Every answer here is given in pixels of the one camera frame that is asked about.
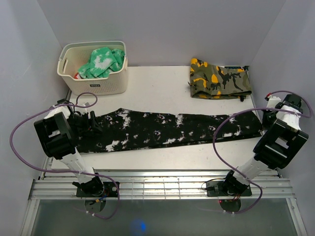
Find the black white tie-dye trousers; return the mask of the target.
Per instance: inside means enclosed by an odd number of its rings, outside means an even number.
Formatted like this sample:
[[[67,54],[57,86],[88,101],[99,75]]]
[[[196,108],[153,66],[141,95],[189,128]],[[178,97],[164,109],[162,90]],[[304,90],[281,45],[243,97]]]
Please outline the black white tie-dye trousers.
[[[96,117],[102,134],[79,139],[80,153],[170,148],[260,137],[253,112],[230,115],[165,114],[123,108]]]

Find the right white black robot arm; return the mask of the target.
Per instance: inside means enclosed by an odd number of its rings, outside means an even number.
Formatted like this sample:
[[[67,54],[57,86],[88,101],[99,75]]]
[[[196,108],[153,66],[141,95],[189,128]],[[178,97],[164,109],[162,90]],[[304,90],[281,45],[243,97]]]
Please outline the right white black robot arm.
[[[285,168],[308,140],[300,128],[302,98],[288,94],[284,99],[267,95],[262,124],[266,132],[253,149],[254,156],[237,170],[231,170],[222,183],[227,195],[241,195],[250,181],[264,171]]]

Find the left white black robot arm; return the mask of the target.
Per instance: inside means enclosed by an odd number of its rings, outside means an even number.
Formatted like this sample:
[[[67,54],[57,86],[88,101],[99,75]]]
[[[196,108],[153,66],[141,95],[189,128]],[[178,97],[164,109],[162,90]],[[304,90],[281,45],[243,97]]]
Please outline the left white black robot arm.
[[[96,197],[104,193],[103,182],[78,151],[80,138],[102,134],[94,111],[88,112],[82,107],[75,110],[71,102],[62,99],[47,116],[36,121],[34,127],[45,154],[76,171],[78,181],[73,182],[74,186]]]

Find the folded camouflage trousers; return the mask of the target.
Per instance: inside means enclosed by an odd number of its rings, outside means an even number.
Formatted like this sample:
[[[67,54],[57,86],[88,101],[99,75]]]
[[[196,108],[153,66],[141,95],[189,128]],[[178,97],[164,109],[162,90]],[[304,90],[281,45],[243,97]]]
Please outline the folded camouflage trousers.
[[[244,99],[252,87],[248,66],[218,66],[192,58],[190,60],[190,96],[199,99]]]

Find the cream perforated plastic basket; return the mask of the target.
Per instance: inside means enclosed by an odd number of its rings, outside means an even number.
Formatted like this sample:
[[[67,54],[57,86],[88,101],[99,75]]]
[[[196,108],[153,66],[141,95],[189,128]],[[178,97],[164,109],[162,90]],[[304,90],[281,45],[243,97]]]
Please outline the cream perforated plastic basket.
[[[128,85],[126,45],[122,41],[95,41],[66,45],[57,73],[73,94],[123,93]]]

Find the green white tie-dye garment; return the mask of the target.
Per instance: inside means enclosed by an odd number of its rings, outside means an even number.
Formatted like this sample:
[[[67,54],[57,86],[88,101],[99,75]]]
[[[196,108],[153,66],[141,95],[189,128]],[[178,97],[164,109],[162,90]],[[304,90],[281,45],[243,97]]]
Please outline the green white tie-dye garment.
[[[109,49],[108,47],[93,50],[88,62],[78,69],[81,79],[108,78],[112,72],[122,69],[125,52],[120,49]]]

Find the aluminium table edge rail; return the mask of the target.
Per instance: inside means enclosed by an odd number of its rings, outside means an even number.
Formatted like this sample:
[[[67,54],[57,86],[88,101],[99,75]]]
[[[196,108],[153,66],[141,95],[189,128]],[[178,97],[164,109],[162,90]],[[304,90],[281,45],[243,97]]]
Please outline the aluminium table edge rail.
[[[104,172],[120,183],[122,200],[186,200],[206,199],[202,190],[204,182],[223,178],[227,171],[158,171],[158,172]],[[31,200],[74,200],[76,187],[72,185],[75,176],[70,173],[47,173],[32,183]],[[280,178],[276,171],[260,174],[251,185],[252,195],[259,196],[261,186],[264,199],[295,198],[295,193],[287,178]]]

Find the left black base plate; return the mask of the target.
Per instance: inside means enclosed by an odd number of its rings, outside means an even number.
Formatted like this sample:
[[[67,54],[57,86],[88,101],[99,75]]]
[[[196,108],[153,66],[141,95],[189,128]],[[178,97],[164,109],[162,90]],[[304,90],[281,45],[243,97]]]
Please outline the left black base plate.
[[[87,193],[84,193],[83,190],[77,188],[77,191],[76,191],[76,197],[79,197],[79,198],[101,198],[103,196],[106,196],[106,197],[117,197],[118,196],[118,190],[119,190],[119,187],[120,187],[120,182],[116,182],[117,186],[113,183],[113,182],[109,182],[109,181],[104,181],[103,182],[104,184],[104,194],[101,196],[94,196],[92,194],[87,194]]]

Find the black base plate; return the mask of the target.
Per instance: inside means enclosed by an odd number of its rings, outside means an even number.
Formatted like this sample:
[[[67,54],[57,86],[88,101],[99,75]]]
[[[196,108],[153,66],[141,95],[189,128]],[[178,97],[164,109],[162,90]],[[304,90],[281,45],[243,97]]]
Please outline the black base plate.
[[[118,190],[119,190],[119,187],[120,187],[120,182],[116,182],[117,186],[113,183],[113,182],[109,182],[109,181],[104,181],[103,182],[104,184],[104,194],[101,196],[94,196],[92,194],[87,194],[87,193],[84,193],[83,190],[77,188],[77,191],[76,191],[76,197],[79,197],[79,198],[101,198],[103,196],[106,196],[106,197],[117,197],[118,196]]]
[[[238,188],[225,182],[223,179],[214,179],[206,182],[208,197],[249,197],[252,196],[250,186]]]

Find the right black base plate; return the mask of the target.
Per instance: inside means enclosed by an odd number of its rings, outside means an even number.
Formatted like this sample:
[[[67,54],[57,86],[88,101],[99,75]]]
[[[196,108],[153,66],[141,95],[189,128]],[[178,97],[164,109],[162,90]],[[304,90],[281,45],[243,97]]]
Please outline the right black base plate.
[[[238,188],[225,182],[223,179],[214,179],[206,182],[208,197],[249,197],[252,196],[250,186]]]

